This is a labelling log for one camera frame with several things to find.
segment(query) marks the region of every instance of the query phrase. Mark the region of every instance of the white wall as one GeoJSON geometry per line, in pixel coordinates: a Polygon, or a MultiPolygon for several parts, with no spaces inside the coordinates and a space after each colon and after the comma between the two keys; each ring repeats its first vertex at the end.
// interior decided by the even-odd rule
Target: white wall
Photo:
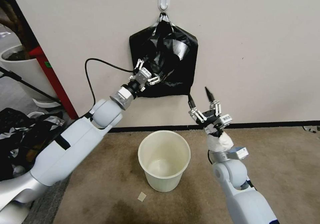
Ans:
{"type": "MultiPolygon", "coordinates": [[[[128,38],[157,19],[157,0],[17,0],[79,115],[92,105],[84,61],[130,69],[128,38]]],[[[198,38],[192,96],[204,86],[234,123],[320,120],[320,0],[171,0],[168,14],[198,38]]],[[[97,99],[127,81],[89,65],[97,99]]],[[[135,100],[120,126],[194,124],[187,97],[135,100]]]]}

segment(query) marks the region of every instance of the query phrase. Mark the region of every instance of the white wastebasket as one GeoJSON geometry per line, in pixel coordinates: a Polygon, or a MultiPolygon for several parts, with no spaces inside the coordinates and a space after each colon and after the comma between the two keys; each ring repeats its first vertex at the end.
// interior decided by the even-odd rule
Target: white wastebasket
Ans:
{"type": "Polygon", "coordinates": [[[138,158],[149,185],[160,192],[177,187],[191,152],[186,140],[172,131],[156,131],[141,142],[138,158]]]}

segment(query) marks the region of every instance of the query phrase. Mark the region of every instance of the white planter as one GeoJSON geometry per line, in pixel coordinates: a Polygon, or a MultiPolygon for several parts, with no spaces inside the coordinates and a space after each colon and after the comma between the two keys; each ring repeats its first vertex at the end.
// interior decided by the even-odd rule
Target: white planter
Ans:
{"type": "Polygon", "coordinates": [[[17,35],[8,27],[0,26],[0,53],[16,45],[21,45],[17,35]]]}
{"type": "MultiPolygon", "coordinates": [[[[23,60],[23,61],[7,61],[6,59],[14,52],[22,50],[22,45],[10,47],[0,53],[0,61],[7,70],[13,71],[22,79],[35,86],[46,94],[58,98],[54,89],[52,88],[47,76],[44,74],[37,59],[23,60]]],[[[41,95],[31,88],[19,83],[23,90],[33,99],[35,104],[39,107],[51,108],[59,106],[60,104],[53,102],[51,99],[41,95]]]]}

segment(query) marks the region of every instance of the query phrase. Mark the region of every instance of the plant pot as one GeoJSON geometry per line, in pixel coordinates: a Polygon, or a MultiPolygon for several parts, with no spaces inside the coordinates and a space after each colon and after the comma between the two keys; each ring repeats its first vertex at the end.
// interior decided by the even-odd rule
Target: plant pot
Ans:
{"type": "MultiPolygon", "coordinates": [[[[21,51],[22,45],[17,45],[10,47],[5,51],[0,53],[0,61],[7,70],[10,70],[17,75],[19,75],[25,82],[35,86],[39,90],[45,92],[46,94],[58,98],[57,94],[53,90],[50,82],[48,81],[46,75],[41,69],[37,59],[29,59],[22,61],[8,61],[8,57],[11,54],[21,51]]],[[[40,93],[32,90],[31,88],[19,83],[23,90],[30,96],[35,104],[43,108],[52,108],[60,106],[59,103],[52,101],[51,99],[41,95],[40,93]]]]}

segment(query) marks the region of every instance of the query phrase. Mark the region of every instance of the white adhesive hook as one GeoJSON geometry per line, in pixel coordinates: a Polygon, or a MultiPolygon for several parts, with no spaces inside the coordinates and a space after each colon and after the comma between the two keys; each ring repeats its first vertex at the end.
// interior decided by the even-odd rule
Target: white adhesive hook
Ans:
{"type": "Polygon", "coordinates": [[[170,0],[158,0],[158,7],[160,11],[165,11],[169,6],[170,0]]]}

